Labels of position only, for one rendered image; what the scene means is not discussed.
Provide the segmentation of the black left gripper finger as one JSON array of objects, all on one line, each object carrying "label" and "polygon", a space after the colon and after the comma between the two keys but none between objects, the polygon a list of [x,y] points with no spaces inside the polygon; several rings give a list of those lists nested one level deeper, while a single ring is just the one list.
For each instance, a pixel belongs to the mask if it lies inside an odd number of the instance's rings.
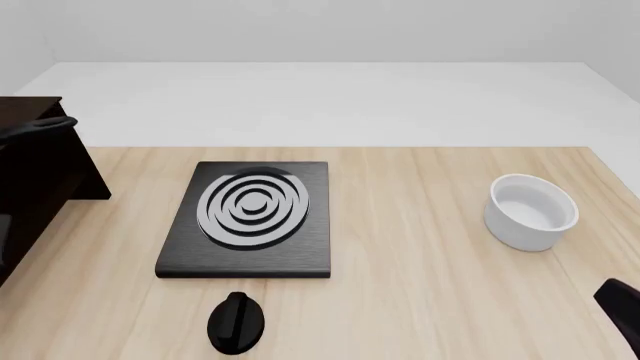
[{"label": "black left gripper finger", "polygon": [[0,214],[0,269],[5,266],[4,250],[11,227],[11,215]]}]

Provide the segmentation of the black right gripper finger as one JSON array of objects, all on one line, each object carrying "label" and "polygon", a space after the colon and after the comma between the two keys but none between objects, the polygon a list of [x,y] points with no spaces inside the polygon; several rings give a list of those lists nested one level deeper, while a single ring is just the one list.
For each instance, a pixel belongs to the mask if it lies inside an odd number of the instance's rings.
[{"label": "black right gripper finger", "polygon": [[640,290],[609,278],[593,297],[640,360]]}]

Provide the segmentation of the black frying pan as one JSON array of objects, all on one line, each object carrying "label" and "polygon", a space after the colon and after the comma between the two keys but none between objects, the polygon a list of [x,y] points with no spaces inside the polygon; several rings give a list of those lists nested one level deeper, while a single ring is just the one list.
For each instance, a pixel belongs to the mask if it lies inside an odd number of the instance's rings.
[{"label": "black frying pan", "polygon": [[48,119],[36,119],[21,125],[0,129],[0,149],[11,143],[18,143],[37,137],[47,137],[51,134],[68,131],[77,125],[77,119],[70,116],[60,116]]}]

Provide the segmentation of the white round bowl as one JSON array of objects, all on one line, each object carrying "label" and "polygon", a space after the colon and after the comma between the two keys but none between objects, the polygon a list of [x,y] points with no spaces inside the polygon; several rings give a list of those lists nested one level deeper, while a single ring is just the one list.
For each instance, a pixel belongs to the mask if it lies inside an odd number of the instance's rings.
[{"label": "white round bowl", "polygon": [[578,206],[566,191],[545,179],[519,173],[491,183],[484,209],[489,232],[503,244],[526,252],[552,248],[579,218]]}]

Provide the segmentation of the round black stove knob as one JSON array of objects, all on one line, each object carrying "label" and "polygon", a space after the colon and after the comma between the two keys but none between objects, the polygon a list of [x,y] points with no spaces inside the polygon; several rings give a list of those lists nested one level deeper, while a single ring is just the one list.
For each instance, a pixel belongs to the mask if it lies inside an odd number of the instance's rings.
[{"label": "round black stove knob", "polygon": [[207,335],[220,353],[235,356],[254,347],[263,335],[265,317],[261,306],[243,292],[229,293],[210,314]]}]

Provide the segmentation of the flat black stove plate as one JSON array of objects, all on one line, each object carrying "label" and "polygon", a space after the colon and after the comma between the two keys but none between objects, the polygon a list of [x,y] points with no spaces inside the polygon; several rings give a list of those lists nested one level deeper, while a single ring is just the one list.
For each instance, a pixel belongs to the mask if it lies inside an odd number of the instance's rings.
[{"label": "flat black stove plate", "polygon": [[199,162],[155,274],[158,278],[329,278],[327,162]]}]

